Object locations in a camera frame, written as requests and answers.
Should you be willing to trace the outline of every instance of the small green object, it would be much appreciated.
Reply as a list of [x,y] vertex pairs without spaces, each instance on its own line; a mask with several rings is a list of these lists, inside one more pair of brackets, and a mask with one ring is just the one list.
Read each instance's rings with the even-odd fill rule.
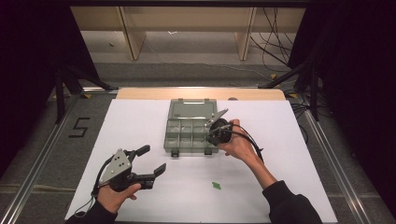
[[212,182],[213,188],[215,189],[221,189],[220,184],[216,183],[216,182]]

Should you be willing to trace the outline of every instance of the aluminum rail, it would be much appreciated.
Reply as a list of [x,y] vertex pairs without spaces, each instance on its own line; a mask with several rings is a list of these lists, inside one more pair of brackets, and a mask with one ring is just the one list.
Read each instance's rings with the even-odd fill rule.
[[358,224],[371,224],[372,222],[363,207],[359,195],[356,193],[356,190],[350,183],[347,174],[344,172],[343,166],[334,153],[334,150],[332,150],[332,146],[323,132],[320,123],[315,121],[310,111],[305,111],[305,116],[308,119],[309,125],[311,126],[315,137],[318,139],[320,147],[323,150],[323,154],[329,163],[330,168],[332,169],[332,173],[334,174],[338,186],[346,198],[346,202],[348,203],[349,208],[356,219],[356,222]]
[[61,122],[55,124],[54,128],[52,129],[49,138],[46,144],[41,149],[40,154],[35,160],[32,169],[24,179],[17,194],[15,195],[14,199],[9,204],[6,212],[4,213],[1,224],[14,224],[17,221],[19,215],[21,214],[22,208],[25,206],[26,201],[28,200],[29,195],[32,192],[32,189],[35,186],[36,181],[40,177],[40,174],[43,171],[47,160],[50,157],[50,154],[59,139],[59,135],[64,128],[64,124],[67,122],[71,110],[78,101],[78,98],[79,95],[72,95],[70,97],[68,101],[68,108],[64,114],[64,117],[62,118]]

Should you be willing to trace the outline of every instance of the black cloth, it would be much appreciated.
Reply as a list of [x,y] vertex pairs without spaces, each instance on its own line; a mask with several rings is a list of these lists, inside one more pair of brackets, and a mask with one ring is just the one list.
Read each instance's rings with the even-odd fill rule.
[[107,211],[99,202],[87,212],[79,212],[71,216],[65,224],[111,224],[116,220],[117,214]]
[[[320,217],[305,196],[293,194],[284,181],[278,181],[262,191],[270,204],[270,219],[275,224],[318,224]],[[65,224],[111,224],[117,214],[108,212],[99,202],[84,217],[71,216]]]
[[270,204],[270,219],[275,224],[322,223],[318,212],[305,196],[293,194],[284,181],[262,191]]

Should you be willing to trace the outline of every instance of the wooden panel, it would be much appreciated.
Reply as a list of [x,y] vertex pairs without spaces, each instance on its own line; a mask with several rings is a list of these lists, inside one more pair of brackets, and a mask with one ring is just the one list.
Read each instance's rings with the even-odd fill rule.
[[251,29],[253,28],[252,24],[256,17],[256,10],[256,7],[250,8],[249,14],[247,15],[246,30],[244,32],[235,33],[236,46],[238,47],[239,59],[241,61],[246,60],[248,56],[248,44],[250,41]]
[[228,100],[286,100],[281,90],[240,88],[124,88],[117,99],[169,100],[169,99],[217,99]]
[[249,7],[124,7],[136,31],[245,32]]
[[[280,33],[297,33],[304,12],[305,8],[278,8],[276,14],[277,31]],[[273,7],[267,7],[265,13],[262,7],[258,7],[251,33],[271,33],[271,26],[265,14],[270,22],[274,22],[275,9]]]
[[132,60],[137,60],[140,54],[140,50],[143,47],[146,38],[146,32],[135,31],[134,22],[131,17],[128,17],[125,13],[125,7],[119,7],[120,10],[120,20],[122,21],[123,33],[125,37],[125,42],[127,43],[128,50]]
[[80,31],[122,31],[117,7],[70,7]]

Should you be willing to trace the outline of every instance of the white tabletop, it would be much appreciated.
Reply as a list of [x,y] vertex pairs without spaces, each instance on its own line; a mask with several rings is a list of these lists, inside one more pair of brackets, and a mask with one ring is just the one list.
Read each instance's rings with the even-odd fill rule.
[[[150,174],[166,162],[153,189],[140,190],[127,200],[117,221],[175,223],[266,223],[269,205],[253,173],[241,161],[220,151],[211,156],[182,155],[173,159],[163,148],[170,100],[113,100],[65,218],[90,199],[100,167],[118,148],[150,145],[136,157],[133,171]],[[218,101],[229,108],[225,119],[240,119],[263,147],[262,155],[278,180],[303,194],[325,223],[337,222],[321,185],[288,101]],[[219,183],[215,189],[212,182]]]

